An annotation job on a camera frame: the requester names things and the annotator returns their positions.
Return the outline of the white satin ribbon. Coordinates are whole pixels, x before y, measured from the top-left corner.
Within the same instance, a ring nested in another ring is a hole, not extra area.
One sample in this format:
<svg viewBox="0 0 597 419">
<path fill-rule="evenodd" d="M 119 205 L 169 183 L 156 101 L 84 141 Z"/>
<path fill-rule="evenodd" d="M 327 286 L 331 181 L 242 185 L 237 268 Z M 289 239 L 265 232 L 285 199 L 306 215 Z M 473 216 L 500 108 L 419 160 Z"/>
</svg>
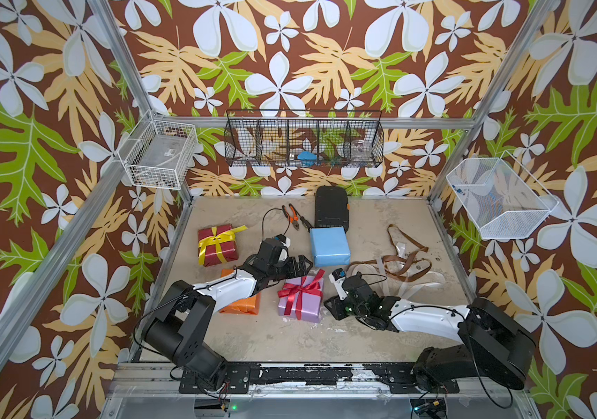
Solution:
<svg viewBox="0 0 597 419">
<path fill-rule="evenodd" d="M 411 300 L 415 294 L 423 289 L 440 288 L 445 284 L 445 277 L 443 274 L 433 271 L 433 267 L 429 273 L 414 282 L 401 282 L 394 279 L 387 279 L 382 276 L 364 275 L 366 282 L 372 285 L 373 291 L 378 293 L 381 297 L 395 296 L 403 300 Z"/>
</svg>

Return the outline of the orange gift box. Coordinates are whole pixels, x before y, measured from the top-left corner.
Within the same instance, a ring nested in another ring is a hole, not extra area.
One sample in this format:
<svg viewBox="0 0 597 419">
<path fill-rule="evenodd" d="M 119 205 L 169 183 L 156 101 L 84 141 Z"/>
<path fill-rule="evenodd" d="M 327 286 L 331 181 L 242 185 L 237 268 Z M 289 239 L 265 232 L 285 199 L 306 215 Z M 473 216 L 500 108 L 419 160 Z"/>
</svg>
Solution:
<svg viewBox="0 0 597 419">
<path fill-rule="evenodd" d="M 221 284 L 217 292 L 216 311 L 222 314 L 257 315 L 261 296 L 252 295 L 256 287 L 253 276 L 241 269 L 223 269 L 222 275 L 227 281 Z"/>
</svg>

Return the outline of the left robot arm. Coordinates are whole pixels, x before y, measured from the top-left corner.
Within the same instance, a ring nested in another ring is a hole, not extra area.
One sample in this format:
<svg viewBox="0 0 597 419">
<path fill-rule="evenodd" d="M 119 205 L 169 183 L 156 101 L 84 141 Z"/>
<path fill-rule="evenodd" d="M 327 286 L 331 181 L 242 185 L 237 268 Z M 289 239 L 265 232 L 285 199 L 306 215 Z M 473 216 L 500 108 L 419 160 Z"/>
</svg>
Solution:
<svg viewBox="0 0 597 419">
<path fill-rule="evenodd" d="M 146 325 L 141 340 L 195 377 L 202 387 L 220 389 L 228 364 L 204 342 L 211 318 L 239 300 L 309 273 L 312 261 L 304 255 L 292 257 L 290 246 L 291 240 L 284 235 L 267 238 L 232 274 L 195 286 L 175 282 L 159 305 L 143 316 Z"/>
</svg>

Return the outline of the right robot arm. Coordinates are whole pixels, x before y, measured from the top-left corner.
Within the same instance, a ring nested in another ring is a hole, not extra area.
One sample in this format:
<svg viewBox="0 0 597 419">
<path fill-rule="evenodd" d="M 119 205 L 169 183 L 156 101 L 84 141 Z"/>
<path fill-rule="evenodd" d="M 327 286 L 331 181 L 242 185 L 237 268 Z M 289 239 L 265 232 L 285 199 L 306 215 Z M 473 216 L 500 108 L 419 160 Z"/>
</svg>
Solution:
<svg viewBox="0 0 597 419">
<path fill-rule="evenodd" d="M 338 321 L 352 316 L 375 331 L 427 333 L 458 343 L 421 352 L 410 374 L 419 389 L 432 390 L 472 377 L 487 377 L 510 390 L 524 389 L 537 342 L 489 300 L 438 306 L 380 297 L 362 273 L 347 277 L 342 269 L 330 274 L 329 281 L 338 295 L 324 305 Z"/>
</svg>

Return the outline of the light blue gift box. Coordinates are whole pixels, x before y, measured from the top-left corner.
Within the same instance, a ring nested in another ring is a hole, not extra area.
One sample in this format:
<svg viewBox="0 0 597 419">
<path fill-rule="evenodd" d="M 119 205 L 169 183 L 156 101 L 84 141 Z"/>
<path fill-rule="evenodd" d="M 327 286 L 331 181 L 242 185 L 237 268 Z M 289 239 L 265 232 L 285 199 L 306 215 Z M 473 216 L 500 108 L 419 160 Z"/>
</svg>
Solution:
<svg viewBox="0 0 597 419">
<path fill-rule="evenodd" d="M 343 227 L 313 228 L 310 242 L 316 267 L 350 264 L 351 251 Z"/>
</svg>

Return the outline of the brown ribbon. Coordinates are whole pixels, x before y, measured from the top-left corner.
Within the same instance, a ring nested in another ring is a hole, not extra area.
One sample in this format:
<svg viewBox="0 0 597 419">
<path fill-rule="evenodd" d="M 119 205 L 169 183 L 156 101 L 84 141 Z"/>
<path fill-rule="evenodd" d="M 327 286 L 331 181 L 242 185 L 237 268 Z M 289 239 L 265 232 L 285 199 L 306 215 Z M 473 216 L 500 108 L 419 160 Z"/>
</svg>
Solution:
<svg viewBox="0 0 597 419">
<path fill-rule="evenodd" d="M 394 253 L 367 261 L 352 262 L 347 267 L 347 276 L 361 273 L 409 283 L 431 271 L 433 263 L 427 258 L 426 245 L 410 237 L 393 223 L 387 226 L 387 235 Z"/>
</svg>

